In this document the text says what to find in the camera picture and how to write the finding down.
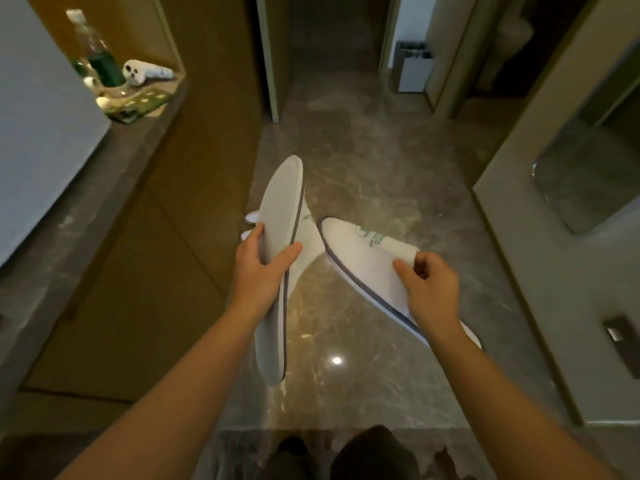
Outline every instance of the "cabinet door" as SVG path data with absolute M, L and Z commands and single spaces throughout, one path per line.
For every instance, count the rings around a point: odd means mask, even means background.
M 140 197 L 77 313 L 60 318 L 23 386 L 135 401 L 222 313 L 209 276 Z

